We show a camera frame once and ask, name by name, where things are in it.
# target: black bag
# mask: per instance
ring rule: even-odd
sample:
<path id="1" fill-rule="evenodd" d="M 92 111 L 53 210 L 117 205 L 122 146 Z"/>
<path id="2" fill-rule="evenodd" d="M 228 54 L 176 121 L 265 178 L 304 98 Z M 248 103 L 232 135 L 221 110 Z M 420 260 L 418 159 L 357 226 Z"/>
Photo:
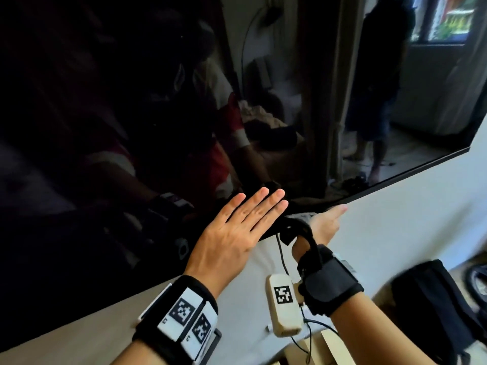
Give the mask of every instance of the black bag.
<path id="1" fill-rule="evenodd" d="M 487 334 L 440 260 L 407 270 L 392 282 L 399 325 L 438 364 L 456 365 L 458 356 Z"/>

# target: finger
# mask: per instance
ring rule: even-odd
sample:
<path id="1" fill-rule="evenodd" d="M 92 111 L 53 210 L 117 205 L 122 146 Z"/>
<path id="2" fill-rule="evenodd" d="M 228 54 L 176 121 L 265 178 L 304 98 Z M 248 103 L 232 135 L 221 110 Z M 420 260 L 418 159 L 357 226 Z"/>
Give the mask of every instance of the finger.
<path id="1" fill-rule="evenodd" d="M 247 215 L 269 194 L 269 189 L 262 187 L 246 203 L 244 203 L 230 218 L 230 223 L 240 224 Z"/>
<path id="2" fill-rule="evenodd" d="M 332 207 L 329 209 L 326 214 L 330 215 L 332 219 L 338 219 L 340 216 L 345 214 L 345 212 L 348 210 L 347 205 L 337 205 L 335 207 Z"/>
<path id="3" fill-rule="evenodd" d="M 247 230 L 250 231 L 257 222 L 265 215 L 267 212 L 273 208 L 281 199 L 284 197 L 285 192 L 283 189 L 278 189 L 274 192 L 270 197 L 266 200 L 262 201 L 259 205 L 257 205 L 249 215 L 245 218 L 242 222 L 242 226 L 248 228 Z"/>
<path id="4" fill-rule="evenodd" d="M 238 195 L 234 196 L 228 202 L 228 204 L 226 204 L 216 215 L 215 219 L 213 220 L 213 223 L 218 225 L 225 224 L 228 218 L 230 217 L 230 215 L 232 215 L 232 213 L 242 203 L 243 200 L 245 200 L 245 193 L 239 193 Z"/>
<path id="5" fill-rule="evenodd" d="M 288 205 L 289 202 L 282 200 L 259 220 L 259 222 L 250 232 L 250 234 L 253 236 L 252 239 L 255 240 L 256 244 L 260 237 L 262 237 L 263 234 L 271 227 L 271 225 L 274 224 L 276 219 L 283 214 Z"/>

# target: beige device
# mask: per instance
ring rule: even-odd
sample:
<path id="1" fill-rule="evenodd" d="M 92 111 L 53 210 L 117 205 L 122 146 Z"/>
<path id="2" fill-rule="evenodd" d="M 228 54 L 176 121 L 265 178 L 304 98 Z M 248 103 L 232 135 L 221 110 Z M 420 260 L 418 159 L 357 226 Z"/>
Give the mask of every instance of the beige device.
<path id="1" fill-rule="evenodd" d="M 276 337 L 290 337 L 301 332 L 304 322 L 291 277 L 286 274 L 268 276 L 265 293 Z"/>

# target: wearable device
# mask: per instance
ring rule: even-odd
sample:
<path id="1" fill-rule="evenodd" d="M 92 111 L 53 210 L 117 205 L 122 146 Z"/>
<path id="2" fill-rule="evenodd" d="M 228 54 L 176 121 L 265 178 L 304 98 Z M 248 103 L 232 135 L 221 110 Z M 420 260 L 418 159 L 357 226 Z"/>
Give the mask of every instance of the wearable device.
<path id="1" fill-rule="evenodd" d="M 352 267 L 324 245 L 317 245 L 309 220 L 313 214 L 287 217 L 287 227 L 281 232 L 283 243 L 289 245 L 298 235 L 310 244 L 298 263 L 302 283 L 298 291 L 313 315 L 330 316 L 350 297 L 363 292 Z"/>
<path id="2" fill-rule="evenodd" d="M 141 340 L 168 365 L 204 364 L 211 355 L 218 307 L 197 279 L 181 276 L 169 284 L 140 315 L 132 340 Z"/>

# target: tv screen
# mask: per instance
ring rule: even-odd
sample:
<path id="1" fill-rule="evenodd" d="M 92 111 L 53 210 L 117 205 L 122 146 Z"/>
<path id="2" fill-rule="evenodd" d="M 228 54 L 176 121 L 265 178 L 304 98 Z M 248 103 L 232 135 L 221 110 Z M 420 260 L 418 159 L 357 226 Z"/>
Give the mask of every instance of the tv screen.
<path id="1" fill-rule="evenodd" d="M 467 152 L 486 9 L 0 0 L 0 351 L 180 275 L 238 192 L 322 212 Z"/>

